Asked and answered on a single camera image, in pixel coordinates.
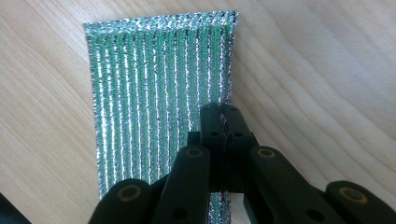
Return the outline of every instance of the light wood surface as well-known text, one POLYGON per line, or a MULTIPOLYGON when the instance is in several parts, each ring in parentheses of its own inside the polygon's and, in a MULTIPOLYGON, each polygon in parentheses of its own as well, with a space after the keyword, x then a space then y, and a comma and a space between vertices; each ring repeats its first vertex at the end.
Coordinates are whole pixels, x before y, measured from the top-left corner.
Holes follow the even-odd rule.
POLYGON ((81 24, 219 9, 240 12, 232 103, 260 143, 319 189, 351 180, 396 209, 391 0, 2 0, 0 191, 33 223, 87 223, 98 188, 81 24))

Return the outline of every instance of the wood grain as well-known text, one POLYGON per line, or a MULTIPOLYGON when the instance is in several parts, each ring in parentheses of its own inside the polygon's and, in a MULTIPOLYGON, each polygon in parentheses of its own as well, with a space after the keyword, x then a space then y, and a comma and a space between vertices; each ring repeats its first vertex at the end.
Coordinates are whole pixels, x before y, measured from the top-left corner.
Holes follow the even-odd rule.
MULTIPOLYGON (((394 1, 0 2, 0 191, 33 223, 98 203, 83 22, 236 9, 233 105, 319 189, 363 185, 396 209, 394 1)), ((241 203, 241 196, 234 195, 241 203)), ((246 223, 233 205, 234 223, 246 223)))

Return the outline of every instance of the silver foil material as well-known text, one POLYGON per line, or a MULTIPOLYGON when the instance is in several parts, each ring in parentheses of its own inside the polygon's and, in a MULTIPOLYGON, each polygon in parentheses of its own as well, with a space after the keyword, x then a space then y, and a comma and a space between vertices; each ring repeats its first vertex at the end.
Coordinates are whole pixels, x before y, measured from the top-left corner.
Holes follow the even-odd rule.
MULTIPOLYGON (((168 174, 200 106, 230 103, 236 23, 216 11, 84 24, 101 198, 122 179, 168 174)), ((230 222, 229 202, 211 196, 210 223, 230 222)))

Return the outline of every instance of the circular hole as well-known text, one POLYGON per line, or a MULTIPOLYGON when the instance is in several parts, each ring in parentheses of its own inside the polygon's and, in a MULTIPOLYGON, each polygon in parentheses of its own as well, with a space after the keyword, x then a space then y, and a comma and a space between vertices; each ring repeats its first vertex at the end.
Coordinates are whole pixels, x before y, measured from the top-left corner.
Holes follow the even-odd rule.
POLYGON ((137 185, 127 185, 119 190, 117 196, 121 201, 129 202, 139 197, 142 189, 137 185))
POLYGON ((176 220, 183 220, 184 218, 187 217, 187 211, 183 208, 175 208, 172 211, 172 218, 176 220))
POLYGON ((324 221, 324 216, 315 209, 309 209, 306 211, 306 214, 312 219, 315 220, 316 222, 322 222, 324 221))
POLYGON ((198 148, 189 148, 187 149, 186 154, 189 157, 200 157, 202 156, 202 150, 198 148))
POLYGON ((260 148, 257 153, 263 158, 273 158, 275 156, 275 152, 267 148, 260 148))
POLYGON ((128 189, 125 189, 122 192, 122 196, 123 197, 131 197, 132 195, 134 195, 136 193, 137 193, 137 189, 136 188, 128 188, 128 189))
POLYGON ((367 197, 357 189, 342 187, 339 193, 354 203, 368 203, 367 197))

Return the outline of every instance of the green tinted foil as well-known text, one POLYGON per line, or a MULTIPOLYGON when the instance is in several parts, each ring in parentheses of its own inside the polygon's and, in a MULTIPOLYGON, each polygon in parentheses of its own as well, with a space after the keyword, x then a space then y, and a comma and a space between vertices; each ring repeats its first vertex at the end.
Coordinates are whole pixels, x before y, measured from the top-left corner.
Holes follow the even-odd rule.
MULTIPOLYGON (((118 181, 168 174, 199 108, 230 102, 237 12, 84 24, 89 45, 100 197, 118 181)), ((228 223, 227 193, 212 194, 209 222, 228 223)))

